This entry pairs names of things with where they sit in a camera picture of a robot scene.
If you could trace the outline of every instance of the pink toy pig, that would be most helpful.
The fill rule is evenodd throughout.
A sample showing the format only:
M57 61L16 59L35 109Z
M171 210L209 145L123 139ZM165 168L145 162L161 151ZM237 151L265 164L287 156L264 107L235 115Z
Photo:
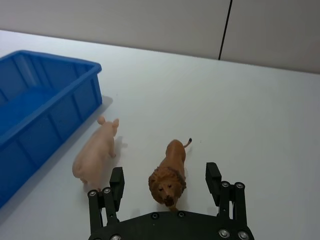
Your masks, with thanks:
M100 116L97 122L101 127L92 134L76 156L72 165L72 173L84 184L90 183L94 189L100 192L105 161L109 156L112 158L116 156L114 136L117 134L119 119L111 122Z

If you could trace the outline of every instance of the white table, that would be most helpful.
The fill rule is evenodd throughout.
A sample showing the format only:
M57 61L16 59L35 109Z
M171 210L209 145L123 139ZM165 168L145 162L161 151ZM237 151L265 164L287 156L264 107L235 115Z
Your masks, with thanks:
M246 185L256 240L320 238L320 75L0 31L0 56L20 49L102 65L99 111L120 119L105 174L107 184L123 167L120 221L165 210L148 177L172 139L192 137L179 209L217 214L205 182L206 162L216 162L223 180ZM1 240L88 239L88 198L72 163L97 114L0 209Z

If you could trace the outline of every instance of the screw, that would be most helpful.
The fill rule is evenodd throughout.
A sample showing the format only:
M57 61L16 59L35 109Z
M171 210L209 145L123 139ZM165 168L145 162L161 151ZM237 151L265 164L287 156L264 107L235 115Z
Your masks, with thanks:
M154 220L156 220L156 219L159 218L159 214L156 213L156 212L154 212L154 213L152 213L151 218L154 219Z
M108 194L108 193L110 193L110 188L106 188L105 190L103 190L103 192L105 193L105 194Z
M119 235L113 235L110 240L120 240L121 237Z
M94 195L96 195L97 193L96 193L96 191L91 191L90 193L89 193L89 195L91 196L91 197L93 197Z
M243 189L243 188L244 188L244 185L243 185L242 183L238 182L238 183L236 184L236 187L237 187L238 189Z
M220 229L219 235L224 239L227 239L228 237L230 237L230 233L226 229Z
M222 183L222 186L225 187L225 188L227 188L227 187L229 187L229 183L227 183L226 181L224 181L224 182Z
M245 231L238 232L238 236L241 240L248 240L249 239L249 235Z
M183 217L185 216L185 213L184 213L183 211L180 211L180 212L178 213L178 216L179 216L180 218L183 218Z

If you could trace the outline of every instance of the blue bin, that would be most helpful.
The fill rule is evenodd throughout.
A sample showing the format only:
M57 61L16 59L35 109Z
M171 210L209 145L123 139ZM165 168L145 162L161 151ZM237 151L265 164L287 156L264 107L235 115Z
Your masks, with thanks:
M101 70L24 50L0 58L0 208L102 104Z

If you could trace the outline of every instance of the white wall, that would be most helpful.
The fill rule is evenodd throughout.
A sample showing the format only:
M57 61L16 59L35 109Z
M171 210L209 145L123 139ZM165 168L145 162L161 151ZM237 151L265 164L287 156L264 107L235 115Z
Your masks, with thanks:
M228 0L1 0L0 29L217 59Z
M320 73L320 1L234 0L221 60Z

